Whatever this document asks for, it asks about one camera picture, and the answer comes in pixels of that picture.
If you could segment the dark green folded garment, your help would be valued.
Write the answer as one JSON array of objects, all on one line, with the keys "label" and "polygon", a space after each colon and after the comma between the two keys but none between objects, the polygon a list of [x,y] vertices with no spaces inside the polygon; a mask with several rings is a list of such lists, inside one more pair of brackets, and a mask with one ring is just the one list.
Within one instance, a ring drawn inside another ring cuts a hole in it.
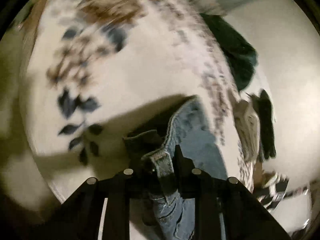
[{"label": "dark green folded garment", "polygon": [[223,51],[238,91],[244,90],[258,64],[256,50],[219,15],[200,15]]}]

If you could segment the striped folded cloth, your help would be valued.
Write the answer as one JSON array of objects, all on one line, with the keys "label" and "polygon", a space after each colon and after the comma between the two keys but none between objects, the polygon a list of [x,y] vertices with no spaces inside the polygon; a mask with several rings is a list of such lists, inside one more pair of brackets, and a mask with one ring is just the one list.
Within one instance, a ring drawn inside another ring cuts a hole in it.
[{"label": "striped folded cloth", "polygon": [[248,96],[249,101],[242,99],[233,107],[234,123],[245,162],[256,161],[260,150],[258,97],[254,94]]}]

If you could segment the floral white bed sheet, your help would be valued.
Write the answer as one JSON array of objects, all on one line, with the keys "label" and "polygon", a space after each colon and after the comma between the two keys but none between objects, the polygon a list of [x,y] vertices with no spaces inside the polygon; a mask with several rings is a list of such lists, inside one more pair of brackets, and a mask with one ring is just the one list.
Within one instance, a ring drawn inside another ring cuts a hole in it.
[{"label": "floral white bed sheet", "polygon": [[37,168],[60,202],[125,169],[123,137],[186,96],[201,100],[227,173],[253,190],[230,68],[186,0],[36,0],[20,88]]}]

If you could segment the blue denim jeans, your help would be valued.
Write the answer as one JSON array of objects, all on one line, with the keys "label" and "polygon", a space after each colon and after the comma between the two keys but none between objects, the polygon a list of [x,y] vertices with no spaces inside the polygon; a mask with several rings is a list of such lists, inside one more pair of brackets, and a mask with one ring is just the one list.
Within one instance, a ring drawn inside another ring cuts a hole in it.
[{"label": "blue denim jeans", "polygon": [[155,116],[123,139],[130,167],[142,171],[152,204],[151,217],[164,239],[191,239],[194,234],[195,201],[181,197],[174,170],[176,147],[199,168],[217,179],[227,171],[216,138],[197,96],[185,98]]}]

